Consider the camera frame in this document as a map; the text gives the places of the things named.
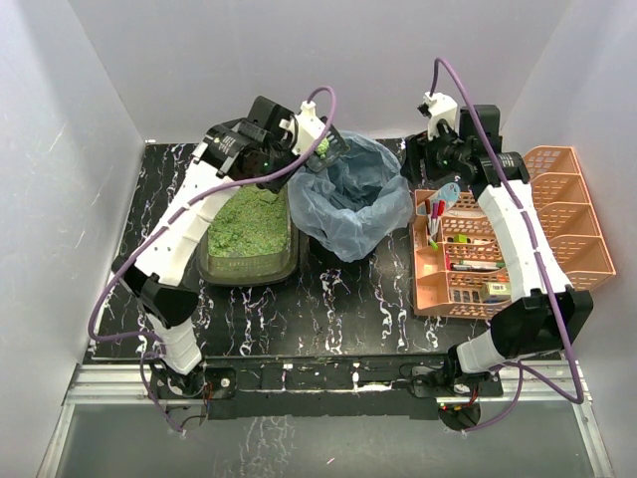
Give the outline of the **dark green litter box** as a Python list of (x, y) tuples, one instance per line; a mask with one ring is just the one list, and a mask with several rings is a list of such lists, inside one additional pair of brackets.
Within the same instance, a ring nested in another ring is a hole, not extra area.
[(299, 258), (299, 233), (290, 210), (288, 191), (282, 189), (287, 203), (289, 242), (280, 253), (251, 258), (215, 258), (208, 254), (208, 231), (199, 245), (197, 266), (200, 276), (211, 285), (222, 287), (257, 286), (285, 280), (296, 269)]

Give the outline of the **black litter scoop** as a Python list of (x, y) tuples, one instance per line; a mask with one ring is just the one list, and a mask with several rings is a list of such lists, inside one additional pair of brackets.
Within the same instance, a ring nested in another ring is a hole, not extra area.
[(326, 137), (307, 159), (305, 167), (313, 173), (319, 173), (330, 167), (348, 151), (349, 146), (346, 140), (338, 129), (332, 126)]

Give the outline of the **blue plastic bag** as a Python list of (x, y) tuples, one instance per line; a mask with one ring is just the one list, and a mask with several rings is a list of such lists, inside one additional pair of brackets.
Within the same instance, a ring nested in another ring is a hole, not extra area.
[(301, 167), (287, 189), (296, 227), (341, 261), (354, 262), (408, 225), (413, 201), (391, 150), (357, 132), (342, 136), (349, 146), (345, 155), (319, 173)]

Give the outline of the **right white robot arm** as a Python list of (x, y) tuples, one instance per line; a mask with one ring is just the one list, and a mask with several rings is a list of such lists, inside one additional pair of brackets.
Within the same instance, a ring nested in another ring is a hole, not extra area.
[(402, 174), (441, 179), (456, 173), (495, 233), (511, 286), (510, 304), (489, 329), (449, 352), (463, 374), (543, 353), (572, 353), (572, 344), (593, 309), (589, 292), (578, 291), (558, 265), (541, 228), (523, 157), (504, 152), (500, 111), (494, 105), (459, 107), (450, 97), (425, 96), (418, 108), (425, 131), (406, 139)]

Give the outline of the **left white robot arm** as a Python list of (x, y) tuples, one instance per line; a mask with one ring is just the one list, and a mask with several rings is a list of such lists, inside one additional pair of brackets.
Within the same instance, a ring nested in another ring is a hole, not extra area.
[(198, 295), (181, 282), (213, 219), (240, 181), (264, 177), (263, 188), (279, 192), (323, 130), (314, 102), (305, 100), (293, 112), (259, 96), (245, 117), (211, 126), (192, 151), (181, 185), (152, 230), (151, 245), (121, 277), (174, 372), (187, 375), (202, 361), (192, 325)]

